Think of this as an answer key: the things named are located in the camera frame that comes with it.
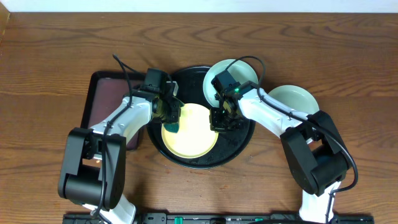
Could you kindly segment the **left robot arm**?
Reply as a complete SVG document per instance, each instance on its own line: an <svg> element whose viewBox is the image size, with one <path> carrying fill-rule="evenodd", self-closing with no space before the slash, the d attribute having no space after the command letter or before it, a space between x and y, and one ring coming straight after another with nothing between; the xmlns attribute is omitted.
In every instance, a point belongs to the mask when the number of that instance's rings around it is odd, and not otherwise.
<svg viewBox="0 0 398 224"><path fill-rule="evenodd" d="M183 103L173 95L145 91L126 95L104 120L74 128L65 146L58 194L91 210L105 223L133 223L136 207L124 196L126 146L152 120L178 130Z"/></svg>

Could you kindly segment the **green sponge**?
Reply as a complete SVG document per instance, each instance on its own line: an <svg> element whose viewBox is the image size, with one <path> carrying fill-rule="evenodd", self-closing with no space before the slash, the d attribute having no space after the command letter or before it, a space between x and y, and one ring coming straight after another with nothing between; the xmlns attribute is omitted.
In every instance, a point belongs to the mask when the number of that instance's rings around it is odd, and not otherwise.
<svg viewBox="0 0 398 224"><path fill-rule="evenodd" d="M178 123L164 123L163 127L170 133L178 133L180 126Z"/></svg>

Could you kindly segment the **light blue plate top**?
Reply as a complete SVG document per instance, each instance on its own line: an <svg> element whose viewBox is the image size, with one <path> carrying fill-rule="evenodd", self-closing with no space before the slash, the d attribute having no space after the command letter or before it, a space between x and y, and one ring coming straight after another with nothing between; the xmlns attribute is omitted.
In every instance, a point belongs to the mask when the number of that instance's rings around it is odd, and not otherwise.
<svg viewBox="0 0 398 224"><path fill-rule="evenodd" d="M204 81L203 81L203 93L207 102L212 107L218 108L219 107L219 100L216 99L217 92L211 81L214 77L221 73L225 68L234 61L234 59L227 59L222 60L216 64L214 64L206 73ZM243 84L247 81L252 81L255 84L258 84L258 77L254 69L246 62L239 60L232 64L232 66L228 69L229 73L232 77L240 84Z"/></svg>

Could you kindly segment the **light blue plate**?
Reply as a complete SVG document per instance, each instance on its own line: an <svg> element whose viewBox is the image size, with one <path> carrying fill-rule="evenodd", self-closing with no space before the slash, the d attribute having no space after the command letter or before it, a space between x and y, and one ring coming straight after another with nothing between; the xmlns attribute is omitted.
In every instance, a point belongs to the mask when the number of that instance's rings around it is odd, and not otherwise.
<svg viewBox="0 0 398 224"><path fill-rule="evenodd" d="M269 96L292 109L314 114L320 110L313 95L306 89L295 85L283 85L271 90Z"/></svg>
<svg viewBox="0 0 398 224"><path fill-rule="evenodd" d="M204 81L203 81L203 93L207 102L212 107L218 108L219 107L219 100L216 99L217 92L211 81L214 77L221 73L225 68L234 61L234 59L227 59L222 60L216 64L214 64L206 73ZM228 69L229 73L232 77L240 84L243 84L247 81L252 81L255 84L258 84L258 77L254 69L246 62L239 60L232 64L232 66Z"/></svg>

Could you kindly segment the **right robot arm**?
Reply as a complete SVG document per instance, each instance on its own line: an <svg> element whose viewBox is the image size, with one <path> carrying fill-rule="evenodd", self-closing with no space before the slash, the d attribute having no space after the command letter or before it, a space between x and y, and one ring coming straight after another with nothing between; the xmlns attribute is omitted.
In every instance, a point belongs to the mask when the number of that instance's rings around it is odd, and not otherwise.
<svg viewBox="0 0 398 224"><path fill-rule="evenodd" d="M212 80L203 92L212 106L213 130L238 129L249 119L280 139L290 172L303 190L300 218L330 223L335 195L358 182L357 165L330 115L293 109L252 81Z"/></svg>

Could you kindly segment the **yellow plate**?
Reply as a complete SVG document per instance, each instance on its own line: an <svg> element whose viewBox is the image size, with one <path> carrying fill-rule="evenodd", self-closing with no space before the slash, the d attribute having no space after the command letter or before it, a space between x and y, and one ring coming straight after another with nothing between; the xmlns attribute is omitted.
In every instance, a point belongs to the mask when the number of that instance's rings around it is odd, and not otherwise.
<svg viewBox="0 0 398 224"><path fill-rule="evenodd" d="M185 159L204 156L218 140L218 133L210 129L210 110L195 103L181 107L178 131L170 130L170 125L162 125L163 143L173 155Z"/></svg>

